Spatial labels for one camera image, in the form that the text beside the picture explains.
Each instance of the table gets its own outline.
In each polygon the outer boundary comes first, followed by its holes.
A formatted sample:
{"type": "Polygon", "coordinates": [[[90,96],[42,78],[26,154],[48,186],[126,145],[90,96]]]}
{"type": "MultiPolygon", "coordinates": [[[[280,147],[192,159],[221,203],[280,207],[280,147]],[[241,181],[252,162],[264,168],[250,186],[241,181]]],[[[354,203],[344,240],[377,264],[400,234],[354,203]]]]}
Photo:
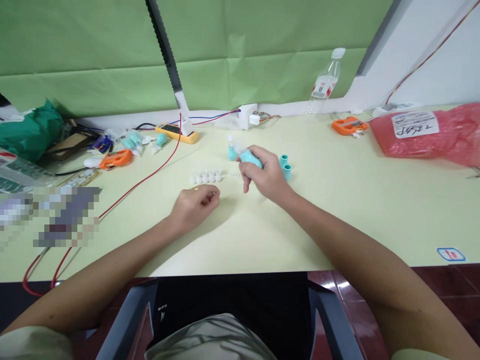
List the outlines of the table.
{"type": "MultiPolygon", "coordinates": [[[[269,120],[235,138],[281,155],[292,165],[291,186],[314,204],[384,244],[409,266],[448,263],[437,248],[455,247],[469,263],[480,262],[478,214],[480,180],[473,171],[444,160],[384,157],[368,131],[360,139],[340,136],[325,115],[318,123],[300,117],[269,120]]],[[[141,184],[106,215],[87,247],[74,249],[60,278],[66,279],[102,255],[141,234],[167,216],[190,175],[222,168],[220,205],[198,229],[159,253],[141,277],[329,270],[332,265],[314,242],[280,208],[253,185],[243,194],[238,164],[227,158],[229,131],[198,127],[200,140],[180,143],[168,166],[141,184]]],[[[98,216],[131,186],[170,156],[170,140],[156,155],[145,148],[142,158],[126,167],[103,171],[90,186],[102,189],[90,212],[98,216]]],[[[81,167],[79,156],[62,171],[81,167]]],[[[0,253],[0,281],[18,282],[38,254],[32,232],[42,221],[31,220],[20,236],[0,253]]],[[[31,281],[51,280],[66,248],[52,248],[31,281]]]]}

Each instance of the green curtain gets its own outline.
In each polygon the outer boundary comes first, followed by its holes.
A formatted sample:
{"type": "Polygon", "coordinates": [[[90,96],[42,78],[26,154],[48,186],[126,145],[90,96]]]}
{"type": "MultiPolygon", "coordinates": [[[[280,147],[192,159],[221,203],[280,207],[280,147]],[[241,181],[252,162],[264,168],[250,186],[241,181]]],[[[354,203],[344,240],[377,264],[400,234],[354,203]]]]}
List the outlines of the green curtain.
{"type": "Polygon", "coordinates": [[[68,117],[176,109],[143,0],[2,0],[0,93],[68,117]]]}
{"type": "Polygon", "coordinates": [[[308,100],[334,48],[345,96],[392,0],[157,0],[188,106],[308,100]]]}

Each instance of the sleeve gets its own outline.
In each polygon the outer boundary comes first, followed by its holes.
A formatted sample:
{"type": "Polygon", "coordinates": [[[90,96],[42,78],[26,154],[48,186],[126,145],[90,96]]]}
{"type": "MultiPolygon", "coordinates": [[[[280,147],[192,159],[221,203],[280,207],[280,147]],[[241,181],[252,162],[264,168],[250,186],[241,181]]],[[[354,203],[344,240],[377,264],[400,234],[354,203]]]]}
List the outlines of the sleeve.
{"type": "Polygon", "coordinates": [[[26,326],[0,336],[0,358],[72,360],[69,339],[44,326],[26,326]]]}

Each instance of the water bottle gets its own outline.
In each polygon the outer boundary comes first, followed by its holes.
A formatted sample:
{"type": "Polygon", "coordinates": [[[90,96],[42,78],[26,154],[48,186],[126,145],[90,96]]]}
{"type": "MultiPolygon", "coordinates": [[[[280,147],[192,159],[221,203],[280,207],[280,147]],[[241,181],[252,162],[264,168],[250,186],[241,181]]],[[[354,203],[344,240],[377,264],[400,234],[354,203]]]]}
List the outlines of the water bottle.
{"type": "Polygon", "coordinates": [[[337,85],[340,77],[340,60],[344,54],[344,47],[338,47],[333,50],[330,64],[316,78],[305,112],[308,120],[313,120],[316,115],[320,114],[325,101],[330,97],[335,85],[337,85]]]}
{"type": "Polygon", "coordinates": [[[55,175],[0,147],[0,193],[28,193],[33,187],[51,187],[55,175]]]}

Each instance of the yellow device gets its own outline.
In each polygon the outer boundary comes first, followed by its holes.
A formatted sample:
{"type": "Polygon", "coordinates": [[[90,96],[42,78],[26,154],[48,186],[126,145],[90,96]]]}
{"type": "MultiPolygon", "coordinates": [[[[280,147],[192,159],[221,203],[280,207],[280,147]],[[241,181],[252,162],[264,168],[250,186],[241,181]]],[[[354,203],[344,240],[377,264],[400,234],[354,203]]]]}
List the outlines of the yellow device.
{"type": "Polygon", "coordinates": [[[176,125],[160,124],[158,126],[155,126],[155,130],[157,133],[163,133],[169,138],[175,140],[178,140],[180,137],[180,141],[187,144],[195,144],[199,139],[199,133],[196,131],[192,132],[188,136],[180,134],[180,128],[176,125]]]}

